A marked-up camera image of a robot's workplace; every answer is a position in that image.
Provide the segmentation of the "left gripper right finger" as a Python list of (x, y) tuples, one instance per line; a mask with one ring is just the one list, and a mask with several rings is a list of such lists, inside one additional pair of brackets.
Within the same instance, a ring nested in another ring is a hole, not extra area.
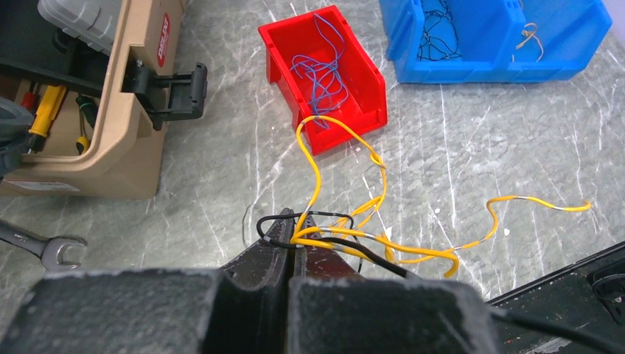
[(293, 271), (293, 352), (356, 353), (354, 286), (366, 279), (334, 251), (297, 251)]

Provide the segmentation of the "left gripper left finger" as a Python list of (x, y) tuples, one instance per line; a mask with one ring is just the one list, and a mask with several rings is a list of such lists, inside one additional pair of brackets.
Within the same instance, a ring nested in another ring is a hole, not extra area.
[(294, 251), (262, 238), (220, 269), (218, 353), (284, 353)]

